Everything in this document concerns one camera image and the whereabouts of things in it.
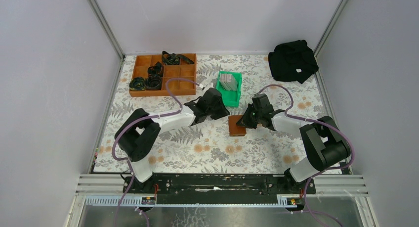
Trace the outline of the brown leather card holder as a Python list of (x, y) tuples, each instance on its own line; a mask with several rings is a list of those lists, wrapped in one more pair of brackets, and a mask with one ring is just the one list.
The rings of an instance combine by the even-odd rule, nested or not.
[(242, 118), (242, 115), (231, 115), (228, 117), (229, 135), (245, 136), (247, 134), (246, 128), (237, 125), (237, 122)]

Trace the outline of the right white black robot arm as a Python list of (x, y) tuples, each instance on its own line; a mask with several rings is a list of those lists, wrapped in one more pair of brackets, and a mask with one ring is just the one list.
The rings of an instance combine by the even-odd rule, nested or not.
[(248, 129), (262, 125), (272, 131), (285, 132), (302, 139), (306, 157), (284, 173), (287, 177), (283, 180), (283, 186), (290, 193), (298, 192), (303, 187), (303, 181), (309, 177), (351, 155), (348, 142), (331, 117), (310, 120), (289, 115), (285, 110), (275, 110), (263, 93), (252, 98), (252, 103), (236, 124)]

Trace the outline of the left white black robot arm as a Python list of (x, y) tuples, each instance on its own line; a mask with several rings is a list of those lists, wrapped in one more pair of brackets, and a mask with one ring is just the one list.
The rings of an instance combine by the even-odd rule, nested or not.
[(160, 114), (150, 114), (143, 108), (134, 110), (114, 136), (115, 146), (127, 155), (128, 166), (135, 177), (134, 186), (142, 193), (153, 188), (153, 171), (147, 155), (161, 133), (229, 115), (221, 93), (214, 88), (182, 104), (179, 110)]

